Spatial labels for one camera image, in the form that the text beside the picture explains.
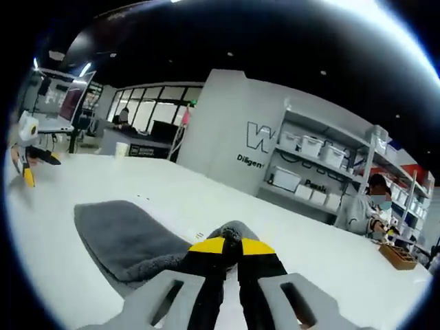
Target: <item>white wall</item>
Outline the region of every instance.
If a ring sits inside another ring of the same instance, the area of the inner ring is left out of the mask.
[[[212,70],[190,118],[177,163],[255,195],[278,137],[283,103],[275,85],[247,79],[240,71]],[[248,140],[254,138],[253,123],[258,130],[266,126],[256,144]],[[272,138],[267,137],[261,148],[259,139],[266,133]],[[239,155],[260,165],[248,166]]]

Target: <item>hair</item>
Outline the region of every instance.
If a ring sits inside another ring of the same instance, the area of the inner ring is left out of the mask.
[[[378,173],[370,176],[370,179],[368,180],[368,185],[370,186],[370,188],[376,187],[376,186],[381,186],[381,187],[389,189],[389,187],[386,185],[385,178]]]

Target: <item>white table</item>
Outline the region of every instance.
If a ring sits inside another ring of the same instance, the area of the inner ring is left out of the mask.
[[[205,236],[240,220],[276,250],[288,272],[302,274],[332,295],[340,313],[362,327],[396,329],[431,279],[421,265],[395,270],[367,239],[165,160],[66,154],[61,161],[61,166],[38,166],[33,189],[21,180],[11,185],[8,206],[12,236],[31,283],[67,329],[105,322],[122,308],[121,297],[75,229],[73,209],[81,203],[148,197],[155,208],[179,219],[177,227]],[[219,323],[234,317],[220,317]]]

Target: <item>logo sign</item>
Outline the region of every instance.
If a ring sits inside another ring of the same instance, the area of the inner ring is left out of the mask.
[[[243,162],[248,166],[257,167],[257,168],[264,168],[264,164],[256,162],[256,161],[250,159],[248,156],[243,156],[242,154],[239,154],[236,157],[236,160],[238,160],[239,162]]]
[[[259,126],[255,122],[247,122],[247,147],[260,150],[262,153],[269,153],[270,140],[274,137],[275,132],[268,126]]]

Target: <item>laptop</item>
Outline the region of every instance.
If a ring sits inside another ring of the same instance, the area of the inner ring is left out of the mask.
[[[38,130],[46,133],[70,133],[74,130],[72,122],[81,104],[81,100],[95,74],[90,72],[75,79],[67,90],[60,113],[54,118],[46,113],[34,113],[38,119]]]

